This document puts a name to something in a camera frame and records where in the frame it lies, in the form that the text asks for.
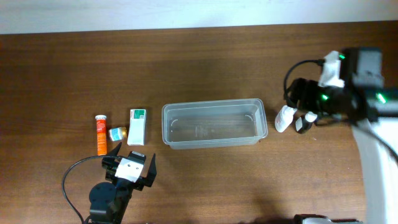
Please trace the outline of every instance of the wire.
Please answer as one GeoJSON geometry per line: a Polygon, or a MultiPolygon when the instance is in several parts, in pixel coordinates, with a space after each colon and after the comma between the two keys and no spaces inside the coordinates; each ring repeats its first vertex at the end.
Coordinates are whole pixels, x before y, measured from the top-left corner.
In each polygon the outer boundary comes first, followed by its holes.
{"type": "Polygon", "coordinates": [[[304,60],[304,61],[301,61],[301,62],[299,62],[299,63],[296,63],[295,65],[293,65],[293,67],[291,67],[290,69],[289,69],[289,71],[287,71],[287,73],[286,73],[286,75],[285,75],[285,78],[284,78],[284,98],[285,98],[285,100],[287,101],[287,102],[289,102],[288,103],[288,105],[290,104],[292,104],[292,102],[291,102],[291,100],[289,99],[289,97],[287,96],[287,79],[289,78],[289,76],[290,76],[290,74],[293,72],[293,70],[295,69],[295,68],[297,68],[298,66],[300,66],[300,65],[302,65],[302,64],[305,64],[305,63],[315,63],[315,64],[317,64],[317,65],[319,65],[319,66],[322,66],[323,65],[323,63],[325,63],[325,60],[324,59],[318,59],[318,60],[304,60]]]}
{"type": "Polygon", "coordinates": [[[390,155],[394,158],[394,160],[396,161],[396,163],[398,163],[398,154],[397,152],[387,143],[385,142],[385,140],[383,140],[378,134],[374,133],[371,130],[367,130],[364,128],[360,128],[358,126],[357,123],[352,122],[351,123],[357,130],[362,131],[365,134],[368,134],[369,136],[372,136],[373,138],[375,138],[376,140],[378,140],[384,147],[387,148],[387,150],[389,151],[390,155]]]}
{"type": "Polygon", "coordinates": [[[88,161],[88,160],[90,160],[90,159],[100,159],[100,158],[109,158],[109,159],[117,159],[117,160],[120,160],[122,157],[120,157],[120,156],[90,156],[90,157],[81,159],[81,160],[75,162],[74,165],[70,166],[69,169],[67,169],[67,171],[65,172],[65,174],[63,175],[63,178],[62,178],[62,193],[63,193],[63,196],[64,196],[65,199],[67,200],[69,206],[70,206],[70,207],[76,212],[76,214],[79,216],[80,221],[81,221],[82,224],[87,223],[87,222],[88,222],[88,218],[86,219],[86,221],[84,221],[84,219],[83,219],[82,215],[80,214],[80,212],[79,212],[79,211],[75,208],[75,206],[73,206],[73,204],[70,202],[70,200],[69,200],[69,198],[68,198],[68,196],[67,196],[67,193],[66,193],[66,191],[65,191],[65,180],[66,180],[67,175],[69,174],[69,172],[70,172],[75,166],[77,166],[78,164],[81,164],[82,162],[88,161]]]}

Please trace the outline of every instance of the gray plastic bin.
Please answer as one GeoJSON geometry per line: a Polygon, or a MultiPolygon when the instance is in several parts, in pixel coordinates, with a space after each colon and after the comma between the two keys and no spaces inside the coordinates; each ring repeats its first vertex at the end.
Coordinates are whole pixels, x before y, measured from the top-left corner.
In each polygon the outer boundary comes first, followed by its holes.
{"type": "Polygon", "coordinates": [[[174,103],[162,109],[163,142],[172,149],[255,144],[268,134],[260,99],[174,103]]]}

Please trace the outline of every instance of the white wall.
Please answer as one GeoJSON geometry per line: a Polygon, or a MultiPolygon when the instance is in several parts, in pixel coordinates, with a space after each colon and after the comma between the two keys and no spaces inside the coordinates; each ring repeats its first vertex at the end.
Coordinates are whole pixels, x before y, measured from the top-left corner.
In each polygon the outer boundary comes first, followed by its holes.
{"type": "Polygon", "coordinates": [[[0,0],[0,34],[398,19],[398,0],[0,0]]]}

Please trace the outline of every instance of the brown wooden tabletop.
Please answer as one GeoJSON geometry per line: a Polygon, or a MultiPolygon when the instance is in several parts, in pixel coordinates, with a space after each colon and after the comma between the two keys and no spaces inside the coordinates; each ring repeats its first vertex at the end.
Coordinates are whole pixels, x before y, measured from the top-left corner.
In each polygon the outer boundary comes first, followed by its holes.
{"type": "MultiPolygon", "coordinates": [[[[397,85],[398,22],[0,36],[0,222],[78,223],[61,192],[65,170],[96,155],[95,115],[112,127],[148,110],[146,145],[156,153],[151,188],[134,191],[123,223],[251,223],[316,213],[365,218],[361,162],[351,128],[304,135],[274,127],[282,80],[296,62],[343,47],[378,46],[386,85],[397,85]],[[176,151],[162,140],[168,103],[260,98],[268,137],[252,146],[176,151]]],[[[318,80],[303,65],[292,78],[318,80]]],[[[108,149],[117,143],[110,142],[108,149]]],[[[66,190],[84,217],[100,160],[78,166],[66,190]]]]}

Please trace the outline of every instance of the orange bottle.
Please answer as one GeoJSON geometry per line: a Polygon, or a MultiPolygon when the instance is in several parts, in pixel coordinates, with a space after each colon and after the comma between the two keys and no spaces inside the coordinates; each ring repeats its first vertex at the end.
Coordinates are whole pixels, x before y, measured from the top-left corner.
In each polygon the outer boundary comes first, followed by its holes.
{"type": "Polygon", "coordinates": [[[97,155],[103,156],[108,152],[106,150],[106,116],[97,115],[97,155]]]}

